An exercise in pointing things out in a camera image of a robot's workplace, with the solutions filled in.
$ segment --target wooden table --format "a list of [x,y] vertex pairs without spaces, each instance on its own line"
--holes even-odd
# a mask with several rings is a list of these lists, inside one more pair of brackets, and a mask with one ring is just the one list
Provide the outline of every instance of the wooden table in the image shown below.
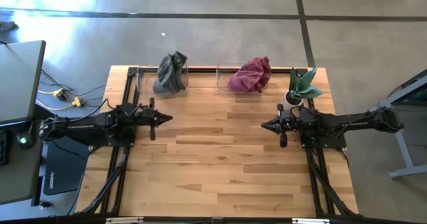
[[[105,97],[112,105],[121,103],[127,70],[128,66],[111,67]],[[147,127],[138,129],[119,214],[315,217],[299,137],[289,133],[288,146],[281,149],[279,137],[260,127],[277,115],[276,104],[288,83],[289,75],[273,74],[261,95],[231,94],[217,88],[215,73],[190,73],[189,87],[179,95],[140,95],[145,104],[155,97],[156,108],[173,120],[156,130],[155,141],[149,140]],[[313,85],[330,91],[324,68],[318,69]],[[314,103],[321,112],[335,112],[331,93]],[[86,207],[105,183],[110,155],[111,147],[102,147],[89,157],[76,211]],[[325,157],[332,187],[358,212],[346,160],[334,149],[325,149]],[[323,190],[320,193],[326,209]]]

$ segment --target potted plant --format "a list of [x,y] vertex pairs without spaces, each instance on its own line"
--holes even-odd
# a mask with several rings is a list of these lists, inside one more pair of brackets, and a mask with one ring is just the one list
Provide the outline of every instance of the potted plant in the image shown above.
[[292,68],[289,91],[285,94],[284,98],[285,105],[287,105],[289,108],[296,107],[302,104],[302,99],[318,97],[325,93],[324,91],[319,90],[317,87],[310,85],[313,81],[316,71],[317,67],[314,67],[304,76],[298,77],[296,70]]

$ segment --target black monitor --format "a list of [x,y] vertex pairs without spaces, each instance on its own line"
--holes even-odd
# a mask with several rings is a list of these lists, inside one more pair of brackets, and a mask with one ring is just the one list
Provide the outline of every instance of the black monitor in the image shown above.
[[0,125],[32,120],[46,42],[0,45]]

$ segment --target red cloth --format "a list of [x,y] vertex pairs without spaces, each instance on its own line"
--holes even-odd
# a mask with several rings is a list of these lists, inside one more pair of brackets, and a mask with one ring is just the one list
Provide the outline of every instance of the red cloth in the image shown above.
[[268,57],[256,57],[248,61],[228,79],[228,89],[236,92],[257,91],[261,93],[272,74],[269,62]]

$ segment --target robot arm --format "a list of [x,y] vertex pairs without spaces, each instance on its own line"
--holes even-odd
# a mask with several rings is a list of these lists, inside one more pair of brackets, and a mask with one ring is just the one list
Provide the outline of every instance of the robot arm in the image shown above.
[[150,126],[150,139],[155,139],[155,127],[173,117],[154,109],[154,99],[148,106],[123,103],[94,117],[54,117],[42,122],[39,137],[50,141],[68,136],[84,145],[129,147],[138,126]]
[[296,117],[292,110],[284,110],[281,104],[278,104],[277,109],[278,116],[261,126],[280,134],[281,147],[287,145],[287,131],[299,132],[302,142],[313,144],[312,147],[321,146],[320,142],[328,142],[332,144],[330,147],[337,147],[337,139],[340,139],[346,131],[375,129],[395,133],[403,128],[397,114],[391,109],[383,108],[373,112],[337,116],[300,107],[299,117]]

